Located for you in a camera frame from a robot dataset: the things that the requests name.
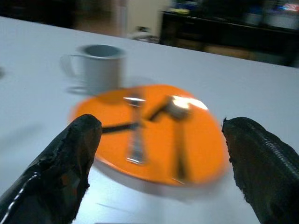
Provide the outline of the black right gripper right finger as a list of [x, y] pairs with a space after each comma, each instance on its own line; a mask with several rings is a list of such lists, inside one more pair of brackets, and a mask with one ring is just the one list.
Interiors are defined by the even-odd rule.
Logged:
[[234, 180], [262, 224], [299, 222], [299, 155], [246, 117], [224, 119]]

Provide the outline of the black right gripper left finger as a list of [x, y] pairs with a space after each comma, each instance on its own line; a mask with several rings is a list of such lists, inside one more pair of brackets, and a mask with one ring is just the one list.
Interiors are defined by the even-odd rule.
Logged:
[[70, 224], [89, 188], [102, 135], [91, 114], [74, 119], [0, 197], [2, 224]]

